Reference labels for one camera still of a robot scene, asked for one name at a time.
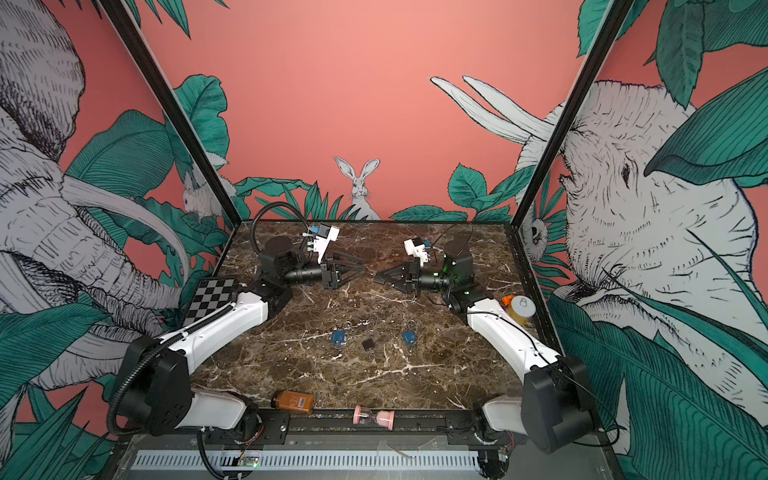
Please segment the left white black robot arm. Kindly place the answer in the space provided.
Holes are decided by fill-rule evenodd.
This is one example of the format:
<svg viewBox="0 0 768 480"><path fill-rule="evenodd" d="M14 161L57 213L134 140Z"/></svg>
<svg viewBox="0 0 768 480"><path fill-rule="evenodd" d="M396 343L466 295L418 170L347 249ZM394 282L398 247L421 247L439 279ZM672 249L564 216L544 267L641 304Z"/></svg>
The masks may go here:
<svg viewBox="0 0 768 480"><path fill-rule="evenodd" d="M110 434L161 436L192 428L236 431L245 438L256 434L258 427L248 418L254 407L239 395L193 388L195 370L277 316L292 299L293 286L319 283L336 290L365 271L362 259L342 252L311 260L285 236L270 239L258 259L254 281L237 287L221 307L175 332L142 336L128 346L109 401Z"/></svg>

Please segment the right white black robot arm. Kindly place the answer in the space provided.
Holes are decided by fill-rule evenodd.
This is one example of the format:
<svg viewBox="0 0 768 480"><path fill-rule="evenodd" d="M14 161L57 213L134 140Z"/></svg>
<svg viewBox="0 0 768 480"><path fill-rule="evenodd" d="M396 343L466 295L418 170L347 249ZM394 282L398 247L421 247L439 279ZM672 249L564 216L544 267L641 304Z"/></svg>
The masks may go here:
<svg viewBox="0 0 768 480"><path fill-rule="evenodd" d="M478 436L489 442L498 432L523 435L552 453L599 426L596 398L581 360L563 356L526 331L477 279L473 257L461 240L444 248L443 265L430 268L412 246L408 262L376 273L374 281L405 294L440 294L454 315L480 334L522 382L519 397L497 396L475 414Z"/></svg>

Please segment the black white checkerboard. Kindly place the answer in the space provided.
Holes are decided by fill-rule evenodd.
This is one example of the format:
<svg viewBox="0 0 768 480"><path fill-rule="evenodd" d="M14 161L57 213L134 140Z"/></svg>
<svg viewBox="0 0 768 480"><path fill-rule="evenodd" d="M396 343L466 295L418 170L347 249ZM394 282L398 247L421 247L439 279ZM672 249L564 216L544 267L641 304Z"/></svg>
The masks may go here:
<svg viewBox="0 0 768 480"><path fill-rule="evenodd" d="M186 327L229 303L234 296L237 284L237 279L233 276L208 277L200 280L193 291L182 326Z"/></svg>

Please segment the amber brown bottle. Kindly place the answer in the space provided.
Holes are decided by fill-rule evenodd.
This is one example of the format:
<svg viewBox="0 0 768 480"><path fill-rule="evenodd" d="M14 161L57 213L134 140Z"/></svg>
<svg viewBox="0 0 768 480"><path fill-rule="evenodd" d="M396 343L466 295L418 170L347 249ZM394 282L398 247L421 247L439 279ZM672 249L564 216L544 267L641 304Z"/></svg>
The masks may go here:
<svg viewBox="0 0 768 480"><path fill-rule="evenodd" d="M293 414L309 415L313 411L314 397L307 393L279 390L272 397L271 407Z"/></svg>

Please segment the pink hourglass timer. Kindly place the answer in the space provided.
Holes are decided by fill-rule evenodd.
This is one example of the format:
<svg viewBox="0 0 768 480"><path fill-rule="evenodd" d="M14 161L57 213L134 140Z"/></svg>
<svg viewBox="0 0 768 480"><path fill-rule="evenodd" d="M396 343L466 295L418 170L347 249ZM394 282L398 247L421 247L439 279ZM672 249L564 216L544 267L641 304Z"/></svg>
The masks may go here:
<svg viewBox="0 0 768 480"><path fill-rule="evenodd" d="M357 405L353 411L353 424L369 427L381 427L393 430L395 412L392 410L372 410Z"/></svg>

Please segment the white perforated strip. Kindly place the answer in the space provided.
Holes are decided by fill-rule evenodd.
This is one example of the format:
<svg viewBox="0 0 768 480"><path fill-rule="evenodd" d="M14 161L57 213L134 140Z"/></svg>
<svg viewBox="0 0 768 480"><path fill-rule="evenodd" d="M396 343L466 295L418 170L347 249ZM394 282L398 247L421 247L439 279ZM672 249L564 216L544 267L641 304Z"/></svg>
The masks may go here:
<svg viewBox="0 0 768 480"><path fill-rule="evenodd" d="M208 455L211 465L234 471L467 471L480 470L478 455L470 451L338 451L338 450L234 450ZM196 450L141 450L132 471L204 471Z"/></svg>

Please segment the black mounting rail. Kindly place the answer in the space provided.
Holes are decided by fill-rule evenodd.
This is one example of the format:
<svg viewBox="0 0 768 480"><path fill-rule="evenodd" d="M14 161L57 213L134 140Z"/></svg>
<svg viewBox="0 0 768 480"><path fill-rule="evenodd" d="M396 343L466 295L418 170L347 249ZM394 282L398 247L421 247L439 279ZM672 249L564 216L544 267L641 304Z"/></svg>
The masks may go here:
<svg viewBox="0 0 768 480"><path fill-rule="evenodd" d="M445 437L450 445L468 446L473 450L528 442L522 434L491 431L474 410L396 410L393 427L388 429L374 423L355 424L351 409L317 409L311 414L295 414L271 408L248 410L231 430L207 427L203 439L211 445L262 447L285 445L290 436L298 435L433 435Z"/></svg>

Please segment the right black frame post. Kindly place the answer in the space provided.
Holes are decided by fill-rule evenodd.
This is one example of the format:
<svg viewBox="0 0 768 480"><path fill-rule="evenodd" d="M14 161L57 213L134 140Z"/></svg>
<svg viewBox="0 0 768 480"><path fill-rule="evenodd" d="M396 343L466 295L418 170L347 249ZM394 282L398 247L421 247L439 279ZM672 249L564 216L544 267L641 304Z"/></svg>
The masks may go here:
<svg viewBox="0 0 768 480"><path fill-rule="evenodd" d="M545 176L554 160L559 156L558 152L564 145L565 138L575 117L583 106L591 85L599 74L632 5L633 1L630 0L615 0L609 3L587 58L571 89L554 131L547 141L540 161L533 172L531 182L526 189L522 201L518 204L517 211L511 221L511 225L515 229L522 225L526 213L533 204L535 194L543 185Z"/></svg>

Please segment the black frame post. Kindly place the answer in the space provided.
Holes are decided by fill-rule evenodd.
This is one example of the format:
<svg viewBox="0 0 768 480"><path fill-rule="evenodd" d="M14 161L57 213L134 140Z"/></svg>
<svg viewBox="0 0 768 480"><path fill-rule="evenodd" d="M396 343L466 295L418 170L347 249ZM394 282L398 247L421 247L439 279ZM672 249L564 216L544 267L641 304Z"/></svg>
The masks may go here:
<svg viewBox="0 0 768 480"><path fill-rule="evenodd" d="M241 216L237 212L230 195L224 190L217 171L209 162L200 138L179 103L162 69L159 67L155 56L144 40L130 9L123 1L117 0L101 0L99 4L130 53L155 98L160 103L164 114L168 117L184 148L201 170L213 195L221 204L224 217L234 229L237 229L242 223Z"/></svg>
<svg viewBox="0 0 768 480"><path fill-rule="evenodd" d="M522 225L526 213L533 204L535 194L543 185L545 176L554 160L559 156L558 152L564 145L565 138L575 117L583 106L591 85L599 74L632 5L633 1L630 0L615 0L609 3L587 58L571 89L554 131L547 141L540 161L533 172L531 182L526 189L522 201L518 204L517 211L511 221L511 225L515 229Z"/></svg>

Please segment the left black frame post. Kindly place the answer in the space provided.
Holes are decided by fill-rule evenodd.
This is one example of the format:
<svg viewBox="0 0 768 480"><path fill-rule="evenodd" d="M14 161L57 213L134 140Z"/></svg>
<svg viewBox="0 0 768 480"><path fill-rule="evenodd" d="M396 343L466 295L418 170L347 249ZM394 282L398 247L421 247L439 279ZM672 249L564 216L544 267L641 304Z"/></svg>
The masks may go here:
<svg viewBox="0 0 768 480"><path fill-rule="evenodd" d="M201 170L213 195L221 204L224 217L234 229L237 229L242 223L241 216L237 212L230 195L224 190L217 171L209 162L200 138L179 103L162 69L159 67L155 56L144 40L130 9L123 1L117 0L101 0L99 4L130 53L155 98L160 103L164 114L168 117L184 148Z"/></svg>

